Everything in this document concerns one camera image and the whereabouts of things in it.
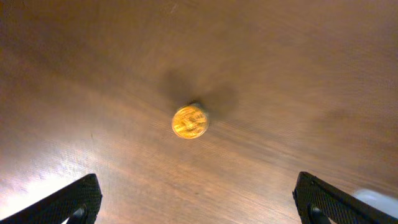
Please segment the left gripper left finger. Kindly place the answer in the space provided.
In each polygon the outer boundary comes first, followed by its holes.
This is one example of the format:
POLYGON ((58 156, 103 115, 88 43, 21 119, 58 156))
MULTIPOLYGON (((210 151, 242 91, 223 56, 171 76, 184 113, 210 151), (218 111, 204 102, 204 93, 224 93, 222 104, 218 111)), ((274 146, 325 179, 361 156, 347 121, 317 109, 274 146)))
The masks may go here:
POLYGON ((1 223, 94 223, 102 193, 96 174, 88 174, 1 223))

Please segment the small jar gold lid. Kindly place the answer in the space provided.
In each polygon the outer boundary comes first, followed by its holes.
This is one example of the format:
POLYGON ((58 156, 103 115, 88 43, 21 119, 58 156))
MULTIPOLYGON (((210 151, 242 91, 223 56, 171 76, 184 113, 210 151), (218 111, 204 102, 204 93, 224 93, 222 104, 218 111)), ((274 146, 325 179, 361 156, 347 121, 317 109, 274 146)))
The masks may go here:
POLYGON ((199 102, 179 108, 172 118, 172 130, 180 138, 196 139, 203 135, 210 125, 207 110, 199 102))

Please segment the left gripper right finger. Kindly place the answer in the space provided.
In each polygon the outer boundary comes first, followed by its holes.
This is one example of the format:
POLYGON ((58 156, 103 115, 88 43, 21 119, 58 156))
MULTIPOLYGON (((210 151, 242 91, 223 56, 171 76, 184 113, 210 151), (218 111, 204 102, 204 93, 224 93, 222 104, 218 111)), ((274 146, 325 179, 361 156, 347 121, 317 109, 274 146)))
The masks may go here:
POLYGON ((390 216, 343 192, 318 177, 300 172, 292 192, 302 223, 397 223, 390 216))

